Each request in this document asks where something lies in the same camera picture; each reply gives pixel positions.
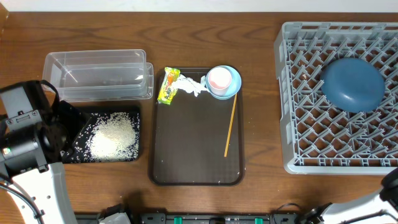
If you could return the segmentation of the pink plastic cup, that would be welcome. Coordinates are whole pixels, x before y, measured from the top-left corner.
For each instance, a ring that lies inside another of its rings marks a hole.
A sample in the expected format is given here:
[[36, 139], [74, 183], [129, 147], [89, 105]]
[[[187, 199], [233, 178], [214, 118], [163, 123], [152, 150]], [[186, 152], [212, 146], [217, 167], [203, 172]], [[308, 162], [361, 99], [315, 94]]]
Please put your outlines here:
[[223, 96], [232, 82], [231, 72], [224, 67], [212, 68], [206, 76], [207, 88], [217, 96]]

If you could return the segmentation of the dark blue bowl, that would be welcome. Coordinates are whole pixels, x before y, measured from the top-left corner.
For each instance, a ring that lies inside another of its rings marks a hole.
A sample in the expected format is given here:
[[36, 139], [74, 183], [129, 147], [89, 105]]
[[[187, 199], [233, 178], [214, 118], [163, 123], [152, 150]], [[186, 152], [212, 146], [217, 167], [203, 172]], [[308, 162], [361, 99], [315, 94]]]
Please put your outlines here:
[[326, 66], [320, 80], [327, 100], [350, 113], [375, 110], [384, 98], [385, 84], [379, 70], [359, 58], [335, 60]]

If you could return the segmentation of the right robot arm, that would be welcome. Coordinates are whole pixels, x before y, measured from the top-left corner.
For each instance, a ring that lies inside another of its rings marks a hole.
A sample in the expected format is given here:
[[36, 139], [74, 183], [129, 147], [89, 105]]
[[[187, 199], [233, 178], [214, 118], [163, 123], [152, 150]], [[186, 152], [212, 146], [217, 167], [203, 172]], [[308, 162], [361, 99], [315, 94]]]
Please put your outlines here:
[[346, 203], [328, 203], [296, 219], [296, 223], [397, 223], [397, 169], [381, 181], [378, 191]]

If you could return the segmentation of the light blue small bowl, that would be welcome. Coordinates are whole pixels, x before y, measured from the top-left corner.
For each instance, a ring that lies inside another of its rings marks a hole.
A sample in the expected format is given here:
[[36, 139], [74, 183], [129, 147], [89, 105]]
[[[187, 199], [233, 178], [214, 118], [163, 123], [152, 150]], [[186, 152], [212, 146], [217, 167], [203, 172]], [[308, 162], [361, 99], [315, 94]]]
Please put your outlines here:
[[[215, 88], [211, 85], [211, 76], [215, 75], [216, 72], [228, 71], [230, 74], [229, 85], [225, 88]], [[207, 74], [205, 78], [206, 87], [209, 90], [210, 94], [219, 100], [227, 100], [233, 97], [241, 88], [242, 79], [239, 72], [228, 65], [219, 65], [217, 67], [212, 68]]]

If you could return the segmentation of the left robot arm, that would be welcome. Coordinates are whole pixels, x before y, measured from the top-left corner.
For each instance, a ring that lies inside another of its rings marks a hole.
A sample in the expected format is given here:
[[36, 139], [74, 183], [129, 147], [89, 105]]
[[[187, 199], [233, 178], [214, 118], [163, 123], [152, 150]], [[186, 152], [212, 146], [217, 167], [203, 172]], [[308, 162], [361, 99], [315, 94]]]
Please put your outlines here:
[[56, 96], [49, 103], [46, 80], [1, 89], [1, 188], [25, 223], [76, 223], [67, 192], [67, 154], [90, 116]]

